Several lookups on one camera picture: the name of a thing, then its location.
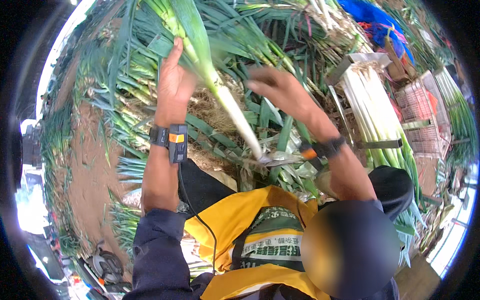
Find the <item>black cable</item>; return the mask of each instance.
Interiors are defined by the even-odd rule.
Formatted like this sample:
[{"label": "black cable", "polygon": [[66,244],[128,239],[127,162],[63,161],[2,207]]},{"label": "black cable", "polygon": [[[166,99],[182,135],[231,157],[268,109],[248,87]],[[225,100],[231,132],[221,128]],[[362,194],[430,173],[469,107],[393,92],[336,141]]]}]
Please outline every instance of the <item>black cable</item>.
[{"label": "black cable", "polygon": [[212,267],[213,267],[213,275],[215,276],[215,252],[216,252],[216,236],[215,234],[213,233],[213,230],[210,228],[210,226],[207,225],[207,223],[205,223],[202,218],[200,218],[200,216],[198,215],[198,213],[193,209],[193,206],[192,204],[190,203],[190,199],[188,198],[187,196],[187,192],[185,191],[185,185],[183,184],[183,176],[181,175],[181,163],[179,163],[179,173],[178,173],[178,177],[179,177],[179,187],[180,187],[180,192],[182,193],[182,197],[187,201],[188,205],[190,206],[190,209],[192,210],[192,212],[195,214],[195,216],[198,218],[198,220],[200,221],[200,223],[202,223],[203,225],[205,225],[205,227],[207,227],[207,229],[210,231],[210,233],[212,234],[212,237],[213,237],[213,241],[214,241],[214,245],[213,245],[213,259],[212,259]]}]

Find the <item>plastic crate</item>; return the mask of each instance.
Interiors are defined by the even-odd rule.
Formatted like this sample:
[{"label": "plastic crate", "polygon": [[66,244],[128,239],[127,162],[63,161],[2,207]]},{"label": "plastic crate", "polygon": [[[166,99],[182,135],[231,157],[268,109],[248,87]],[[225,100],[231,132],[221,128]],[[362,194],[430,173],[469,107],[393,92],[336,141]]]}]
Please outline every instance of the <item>plastic crate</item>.
[{"label": "plastic crate", "polygon": [[[433,113],[427,90],[438,100],[435,107],[436,114]],[[445,159],[452,139],[450,121],[442,96],[430,71],[396,92],[395,98],[402,112],[403,122],[431,121],[428,126],[405,130],[405,136],[414,154]]]}]

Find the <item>black wristband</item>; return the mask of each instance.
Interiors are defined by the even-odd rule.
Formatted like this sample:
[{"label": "black wristband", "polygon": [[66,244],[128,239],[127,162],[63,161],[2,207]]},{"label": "black wristband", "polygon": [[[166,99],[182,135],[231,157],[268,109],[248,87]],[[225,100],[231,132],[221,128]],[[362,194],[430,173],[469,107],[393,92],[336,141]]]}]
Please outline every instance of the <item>black wristband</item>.
[{"label": "black wristband", "polygon": [[168,149],[168,132],[168,128],[153,125],[148,133],[148,136],[150,137],[150,144]]},{"label": "black wristband", "polygon": [[340,147],[345,144],[345,138],[340,136],[336,139],[330,139],[325,143],[314,143],[312,148],[318,157],[326,157],[327,159],[335,157],[340,152]]}]

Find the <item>navy jacket sleeve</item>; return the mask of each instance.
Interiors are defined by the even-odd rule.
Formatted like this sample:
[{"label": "navy jacket sleeve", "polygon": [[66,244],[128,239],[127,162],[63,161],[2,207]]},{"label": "navy jacket sleeve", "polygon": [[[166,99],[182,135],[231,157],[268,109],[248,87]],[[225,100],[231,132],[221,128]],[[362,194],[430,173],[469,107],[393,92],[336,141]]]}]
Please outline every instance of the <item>navy jacket sleeve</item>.
[{"label": "navy jacket sleeve", "polygon": [[181,215],[164,209],[140,219],[133,241],[133,291],[123,299],[199,299],[180,247],[184,225]]}]

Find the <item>blue tarp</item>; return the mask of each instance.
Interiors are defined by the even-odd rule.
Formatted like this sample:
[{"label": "blue tarp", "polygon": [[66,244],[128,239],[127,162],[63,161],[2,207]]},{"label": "blue tarp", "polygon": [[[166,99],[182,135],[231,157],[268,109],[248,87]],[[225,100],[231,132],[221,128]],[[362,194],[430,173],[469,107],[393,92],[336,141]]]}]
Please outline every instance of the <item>blue tarp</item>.
[{"label": "blue tarp", "polygon": [[414,64],[413,56],[407,48],[405,37],[403,35],[400,25],[380,8],[365,2],[363,0],[338,0],[338,3],[343,9],[353,16],[356,22],[366,22],[372,25],[371,28],[365,30],[372,35],[372,39],[380,47],[385,47],[385,36],[389,28],[395,30],[390,31],[390,38],[392,39],[393,49],[396,55],[401,58],[406,52],[412,63]]}]

